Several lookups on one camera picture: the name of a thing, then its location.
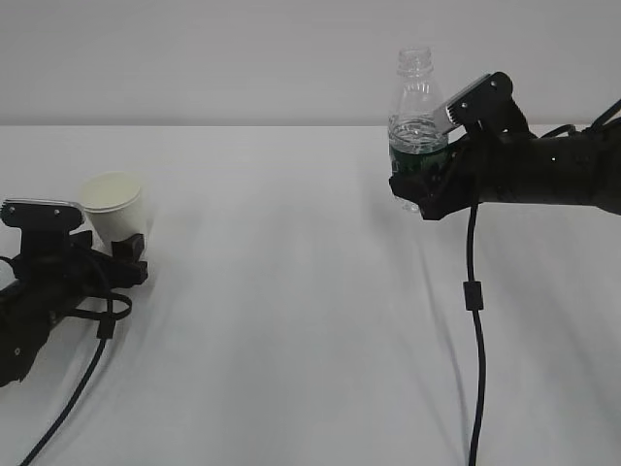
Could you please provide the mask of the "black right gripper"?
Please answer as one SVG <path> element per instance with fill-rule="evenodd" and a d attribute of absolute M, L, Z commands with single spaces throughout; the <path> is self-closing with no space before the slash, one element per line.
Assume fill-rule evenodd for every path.
<path fill-rule="evenodd" d="M 442 220 L 476 203 L 504 203 L 505 193 L 492 178 L 492 161 L 505 134 L 464 135 L 449 144 L 448 157 L 432 173 L 393 174 L 389 186 L 397 198 L 418 204 L 425 220 Z"/>

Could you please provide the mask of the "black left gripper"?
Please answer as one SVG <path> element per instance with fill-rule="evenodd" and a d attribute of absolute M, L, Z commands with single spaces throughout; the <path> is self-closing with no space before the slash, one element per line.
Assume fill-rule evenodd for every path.
<path fill-rule="evenodd" d="M 89 230 L 71 234 L 70 247 L 60 256 L 48 257 L 48 309 L 76 311 L 88 298 L 114 301 L 132 307 L 131 300 L 120 293 L 143 284 L 148 277 L 147 262 L 142 259 L 145 236 L 136 233 L 111 242 L 111 252 L 93 247 Z"/>

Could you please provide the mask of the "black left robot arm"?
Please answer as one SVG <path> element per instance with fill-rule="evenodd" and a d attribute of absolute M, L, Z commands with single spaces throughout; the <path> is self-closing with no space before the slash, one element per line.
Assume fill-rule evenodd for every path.
<path fill-rule="evenodd" d="M 92 247 L 92 233 L 69 235 L 51 247 L 4 257 L 15 280 L 1 290 L 1 385 L 28 375 L 52 329 L 66 317 L 98 323 L 109 340 L 116 323 L 132 312 L 122 289 L 147 280 L 143 234 L 112 243 L 112 253 Z"/>

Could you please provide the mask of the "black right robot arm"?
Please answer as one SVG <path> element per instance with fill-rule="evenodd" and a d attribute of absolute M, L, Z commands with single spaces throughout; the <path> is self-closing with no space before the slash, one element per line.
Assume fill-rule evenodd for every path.
<path fill-rule="evenodd" d="M 620 105 L 582 130 L 564 125 L 538 137 L 514 104 L 415 169 L 393 174 L 392 193 L 426 220 L 480 203 L 575 205 L 620 212 Z"/>

